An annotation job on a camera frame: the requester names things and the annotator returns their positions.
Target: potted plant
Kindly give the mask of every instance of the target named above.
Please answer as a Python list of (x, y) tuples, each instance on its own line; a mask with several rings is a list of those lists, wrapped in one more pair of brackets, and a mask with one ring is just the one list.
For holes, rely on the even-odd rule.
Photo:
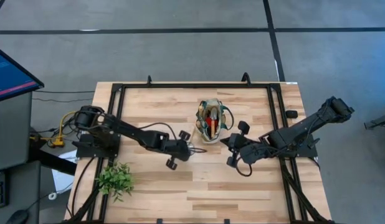
[(117, 200), (123, 202), (121, 199), (123, 193), (131, 195), (130, 192), (134, 189), (134, 180), (127, 164), (115, 162), (112, 166), (106, 166), (97, 180), (102, 194), (113, 192), (113, 202)]

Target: wooden table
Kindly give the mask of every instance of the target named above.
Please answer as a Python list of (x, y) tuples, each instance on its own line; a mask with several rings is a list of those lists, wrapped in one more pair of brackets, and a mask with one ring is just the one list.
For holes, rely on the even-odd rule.
[[(93, 99), (94, 106), (108, 108), (112, 83), (99, 82)], [(288, 119), (292, 125), (305, 117), (302, 99), (296, 83), (281, 83), (286, 110), (297, 110), (298, 119)], [(235, 122), (250, 124), (249, 138), (273, 130), (267, 92), (261, 88), (249, 89), (192, 89), (192, 88), (134, 88), (127, 89), (122, 120), (135, 126), (165, 122), (176, 134), (180, 130), (191, 133), (196, 121), (196, 111), (201, 100), (218, 98), (234, 114)], [(278, 103), (275, 100), (278, 123), (282, 126)], [(152, 129), (169, 132), (166, 126)], [(237, 125), (230, 131), (222, 130), (221, 137), (239, 132)], [(106, 223), (155, 223), (163, 218), (165, 223), (289, 223), (287, 204), (278, 159), (262, 159), (253, 165), (251, 177), (240, 176), (226, 165), (230, 152), (223, 144), (205, 145), (196, 133), (192, 137), (196, 147), (208, 150), (195, 154), (187, 162), (178, 162), (177, 170), (165, 166), (167, 155), (146, 151), (136, 141), (121, 138), (121, 148), (116, 161), (127, 162), (136, 179), (132, 196), (125, 195), (124, 202), (110, 198)], [(78, 162), (74, 186), (89, 159)], [(318, 167), (307, 158), (298, 158), (302, 189), (313, 206), (325, 218), (331, 218)], [(97, 160), (90, 164), (78, 188), (75, 201), (77, 210), (92, 190)], [(239, 164), (243, 172), (247, 166)], [(72, 203), (71, 191), (69, 207)], [(298, 203), (293, 193), (297, 218)], [(96, 202), (94, 218), (98, 218), (101, 197)]]

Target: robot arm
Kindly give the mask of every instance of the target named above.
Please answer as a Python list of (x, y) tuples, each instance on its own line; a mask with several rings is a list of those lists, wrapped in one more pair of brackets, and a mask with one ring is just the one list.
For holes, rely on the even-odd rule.
[(145, 149), (153, 152), (168, 154), (171, 159), (166, 165), (176, 169), (174, 159), (188, 161), (191, 152), (187, 145), (190, 135), (181, 131), (181, 139), (169, 139), (168, 133), (161, 131), (142, 130), (128, 124), (112, 114), (104, 113), (104, 110), (96, 106), (83, 106), (76, 112), (75, 126), (82, 131), (88, 131), (93, 136), (90, 147), (106, 149), (113, 144), (113, 135), (121, 134), (138, 142)]
[(343, 100), (334, 96), (327, 99), (321, 108), (313, 115), (303, 119), (289, 128), (280, 128), (259, 137), (254, 141), (244, 137), (249, 132), (249, 126), (240, 122), (240, 134), (231, 134), (221, 142), (229, 147), (233, 153), (227, 164), (231, 167), (237, 165), (237, 155), (246, 164), (253, 164), (259, 159), (271, 157), (295, 157), (301, 147), (313, 147), (316, 141), (308, 141), (309, 135), (327, 123), (343, 123), (350, 119), (354, 109), (347, 106)]

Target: computer screen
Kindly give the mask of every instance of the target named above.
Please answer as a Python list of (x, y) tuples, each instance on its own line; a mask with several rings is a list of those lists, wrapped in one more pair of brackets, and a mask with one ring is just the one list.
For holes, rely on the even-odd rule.
[(42, 82), (0, 50), (0, 101), (43, 86)]

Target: red object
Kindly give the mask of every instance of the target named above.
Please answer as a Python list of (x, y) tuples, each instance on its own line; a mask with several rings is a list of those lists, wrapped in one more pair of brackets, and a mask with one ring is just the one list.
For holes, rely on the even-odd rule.
[[(207, 123), (207, 125), (209, 126), (209, 127), (211, 127), (212, 126), (212, 119), (210, 118), (210, 117), (207, 117), (206, 119), (205, 119), (205, 122)], [(218, 120), (215, 120), (215, 128), (217, 128), (217, 125), (219, 124), (219, 121)]]

